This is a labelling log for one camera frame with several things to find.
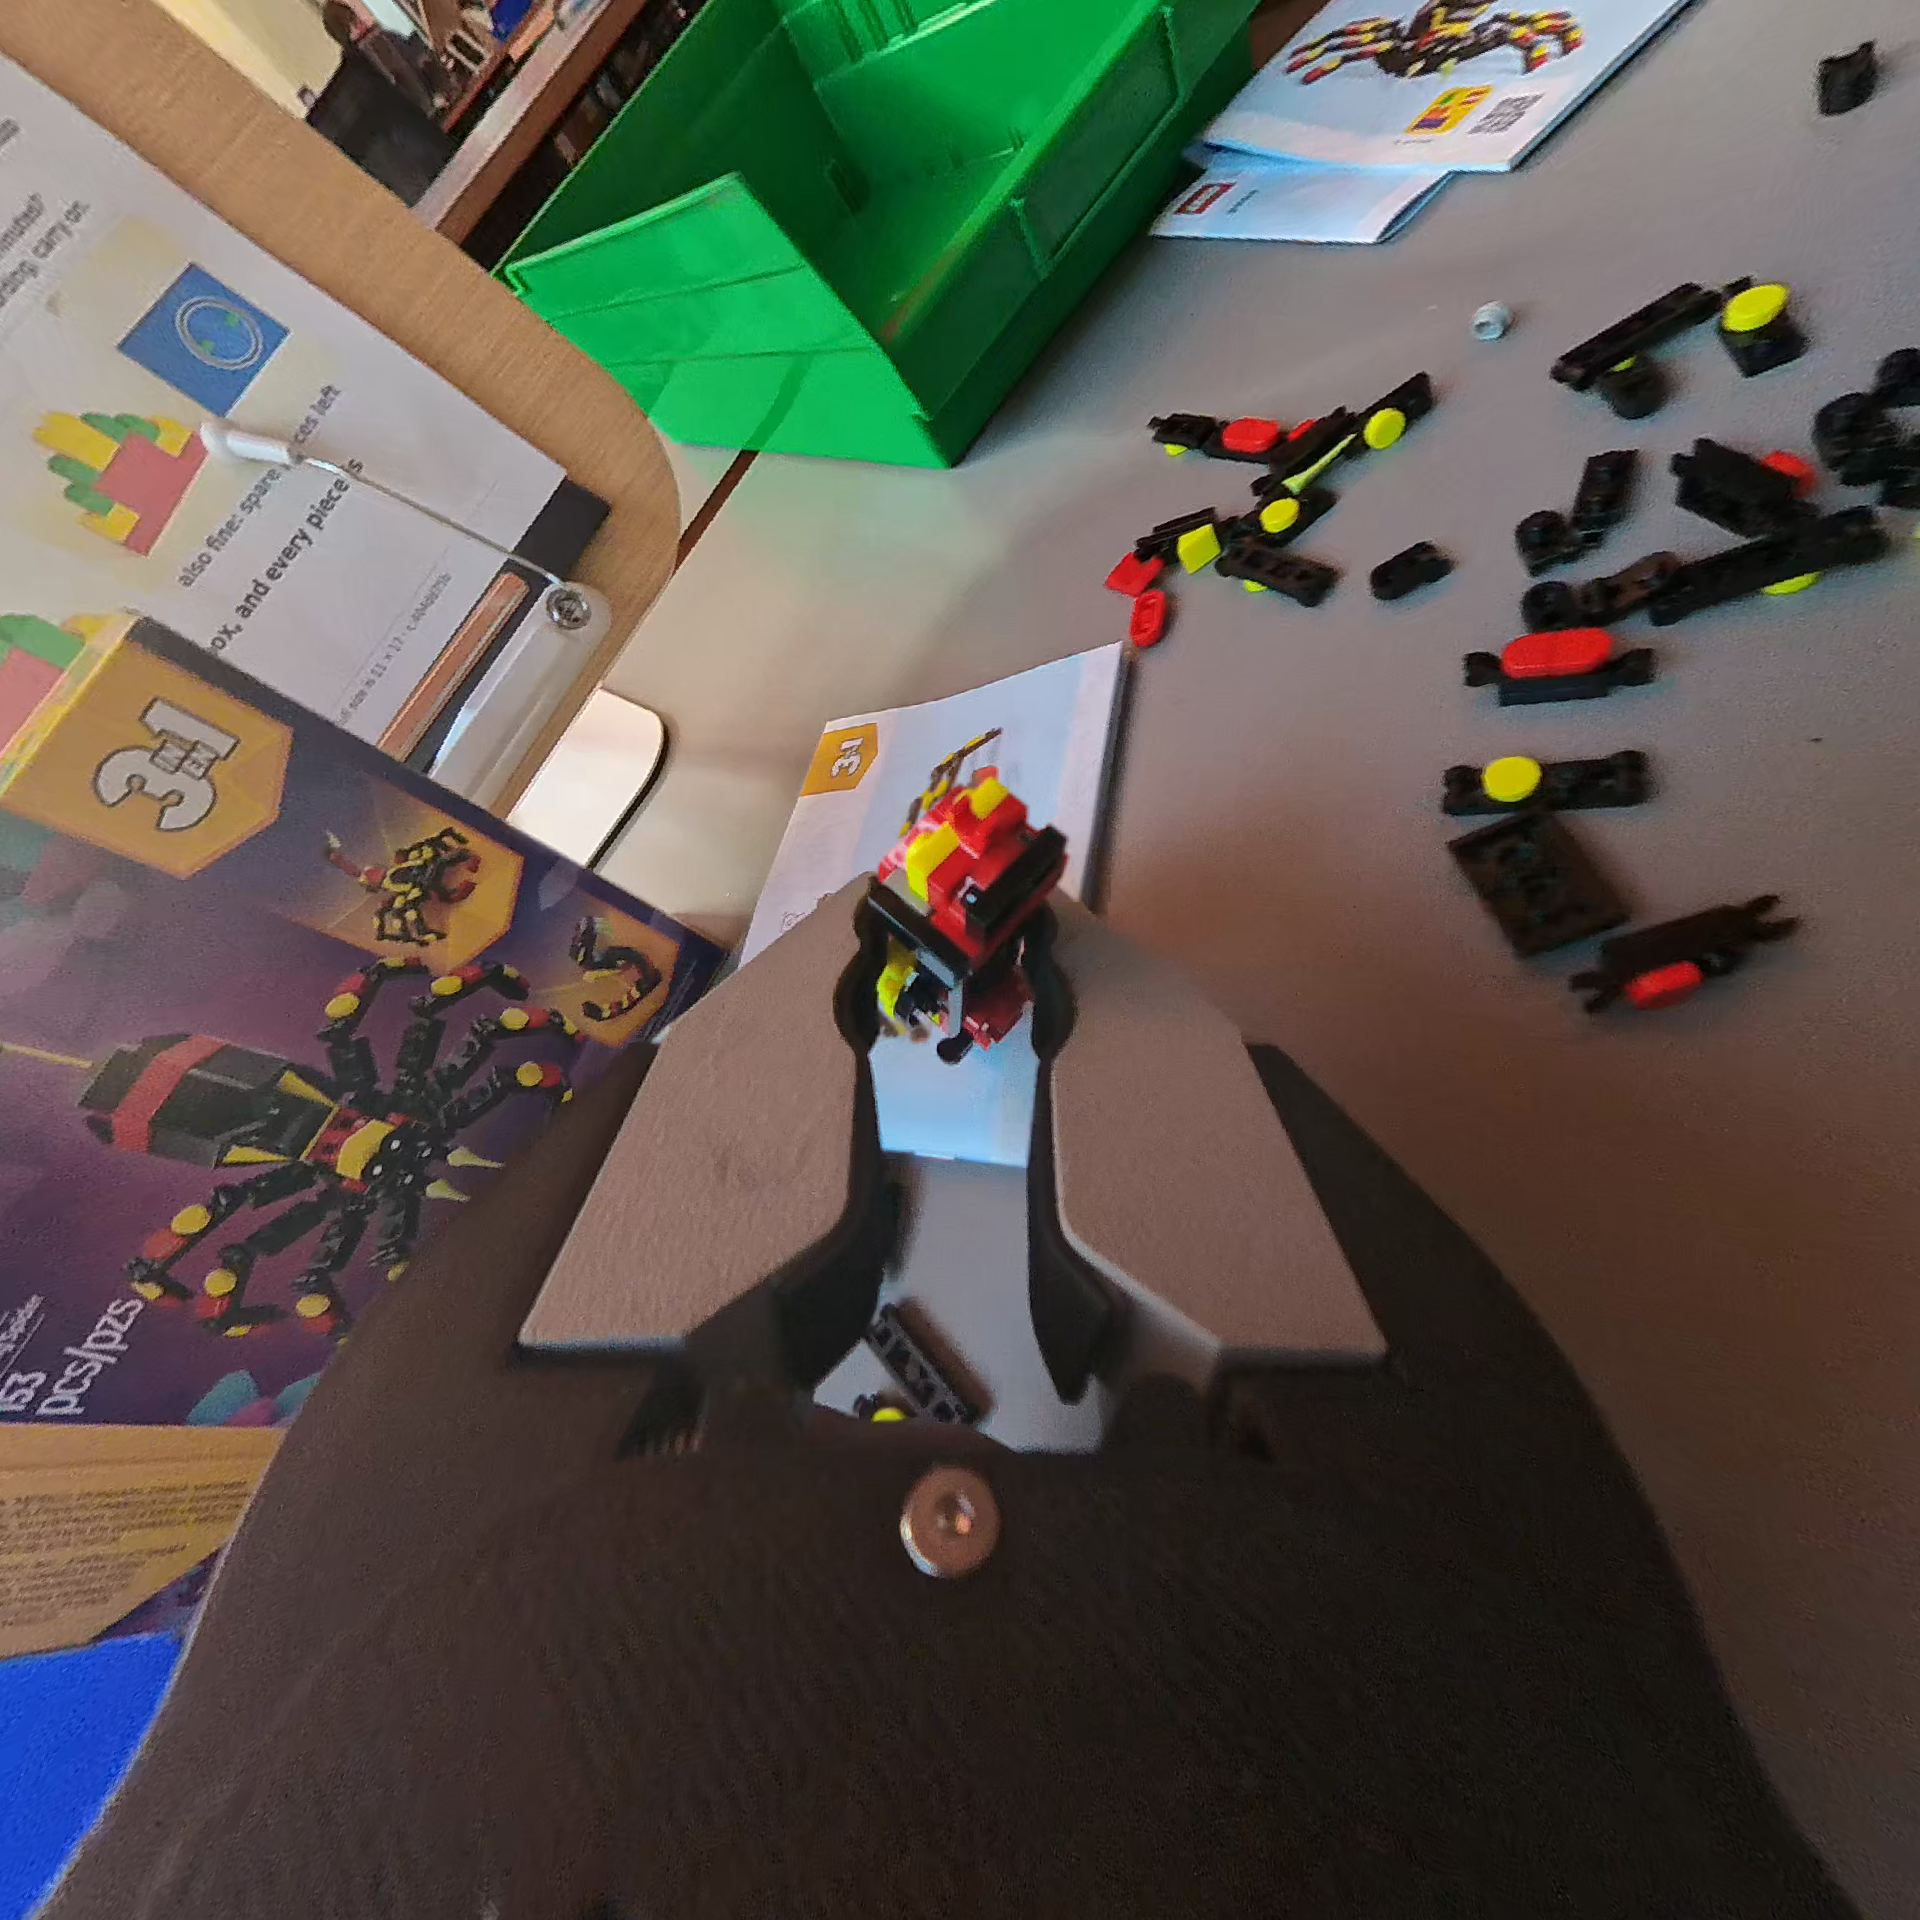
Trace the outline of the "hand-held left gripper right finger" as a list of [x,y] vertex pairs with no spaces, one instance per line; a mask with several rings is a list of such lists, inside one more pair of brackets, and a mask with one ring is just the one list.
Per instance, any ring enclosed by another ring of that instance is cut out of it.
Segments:
[[1384,1361],[1237,1027],[1084,907],[1039,940],[1026,1300],[1060,1401]]

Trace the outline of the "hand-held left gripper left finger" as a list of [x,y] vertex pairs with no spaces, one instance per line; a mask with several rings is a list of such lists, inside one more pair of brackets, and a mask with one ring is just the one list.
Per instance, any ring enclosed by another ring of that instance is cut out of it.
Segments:
[[866,1335],[901,1204],[867,954],[762,954],[655,1050],[526,1318],[541,1359],[808,1395]]

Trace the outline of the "red yellow black lego model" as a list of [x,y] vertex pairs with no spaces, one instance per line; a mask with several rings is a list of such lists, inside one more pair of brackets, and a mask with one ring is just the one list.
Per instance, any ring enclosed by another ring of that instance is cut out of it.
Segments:
[[1065,873],[1066,840],[996,765],[944,759],[855,917],[877,1032],[946,1067],[1004,1044],[1046,996]]

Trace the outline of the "pile of lego pieces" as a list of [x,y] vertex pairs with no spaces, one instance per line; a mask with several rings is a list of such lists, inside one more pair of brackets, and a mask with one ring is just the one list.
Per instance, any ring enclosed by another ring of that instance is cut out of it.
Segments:
[[[1710,334],[1743,377],[1802,359],[1809,336],[1790,300],[1786,281],[1760,275],[1725,284],[1685,280],[1557,354],[1548,377],[1590,416],[1606,409],[1620,436],[1667,405],[1667,360],[1690,339]],[[1187,563],[1235,589],[1267,594],[1274,609],[1320,609],[1339,589],[1342,571],[1303,542],[1333,511],[1346,487],[1342,475],[1380,459],[1438,406],[1454,406],[1460,388],[1458,352],[1440,348],[1438,324],[1415,322],[1412,308],[1411,269],[1391,269],[1380,287],[1346,281],[1342,311],[1326,314],[1330,327],[1281,329],[1269,345],[1278,356],[1305,345],[1339,348],[1360,356],[1362,371],[1378,359],[1415,364],[1387,398],[1366,406],[1314,406],[1297,423],[1181,409],[1151,421],[1151,439],[1165,455],[1244,465],[1251,488],[1231,513],[1167,520],[1118,565],[1111,588],[1131,580],[1138,589],[1131,637],[1119,651],[1122,676],[1163,640],[1175,577]],[[1589,453],[1582,463],[1570,503],[1539,507],[1516,525],[1513,551],[1525,576],[1519,637],[1466,651],[1460,662],[1466,690],[1500,709],[1583,704],[1653,686],[1659,651],[1620,643],[1629,621],[1672,627],[1883,561],[1894,548],[1883,513],[1916,514],[1916,348],[1899,348],[1867,390],[1816,411],[1813,458],[1745,453],[1713,436],[1679,449],[1670,463],[1676,507],[1719,533],[1706,554],[1656,551],[1583,583],[1570,580],[1565,571],[1589,568],[1646,490],[1634,446]],[[1629,931],[1629,902],[1570,819],[1643,806],[1653,797],[1643,752],[1507,756],[1456,765],[1438,787],[1442,815],[1469,822],[1448,842],[1448,858],[1519,959],[1597,946],[1597,959],[1572,982],[1590,1013],[1672,1004],[1796,929],[1769,894]]]

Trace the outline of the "purple lego set box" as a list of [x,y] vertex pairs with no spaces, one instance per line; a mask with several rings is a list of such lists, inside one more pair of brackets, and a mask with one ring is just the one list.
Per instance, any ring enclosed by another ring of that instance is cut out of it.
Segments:
[[5,615],[3,1652],[151,1627],[723,948],[145,615]]

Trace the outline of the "open spider instruction booklet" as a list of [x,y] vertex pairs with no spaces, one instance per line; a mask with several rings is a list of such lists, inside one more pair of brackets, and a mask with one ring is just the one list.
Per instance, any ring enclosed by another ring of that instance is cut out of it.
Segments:
[[[827,725],[808,762],[741,958],[755,959],[830,894],[875,875],[941,787],[996,769],[1033,828],[1066,840],[1060,892],[1078,900],[1102,833],[1128,654],[1119,643],[1041,663],[929,704]],[[938,1033],[879,1038],[873,1054],[883,1147],[920,1158],[1026,1163],[1039,1063],[1021,1020],[961,1063]]]

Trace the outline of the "blue plastic bin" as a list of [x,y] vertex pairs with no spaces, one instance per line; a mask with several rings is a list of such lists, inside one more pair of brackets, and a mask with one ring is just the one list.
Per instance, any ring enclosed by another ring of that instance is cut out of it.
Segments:
[[141,1635],[3,1665],[3,1915],[37,1912],[132,1764],[186,1653]]

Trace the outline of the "green plastic bin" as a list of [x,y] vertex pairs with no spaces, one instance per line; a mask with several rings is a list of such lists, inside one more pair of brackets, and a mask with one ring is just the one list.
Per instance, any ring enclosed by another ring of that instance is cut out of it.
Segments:
[[955,466],[1251,73],[1244,4],[713,4],[497,278],[655,430]]

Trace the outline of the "closed instruction booklet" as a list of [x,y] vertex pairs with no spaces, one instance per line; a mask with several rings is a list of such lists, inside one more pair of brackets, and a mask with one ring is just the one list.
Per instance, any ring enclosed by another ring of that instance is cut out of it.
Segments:
[[1683,4],[1326,6],[1187,147],[1163,240],[1366,249],[1507,177]]

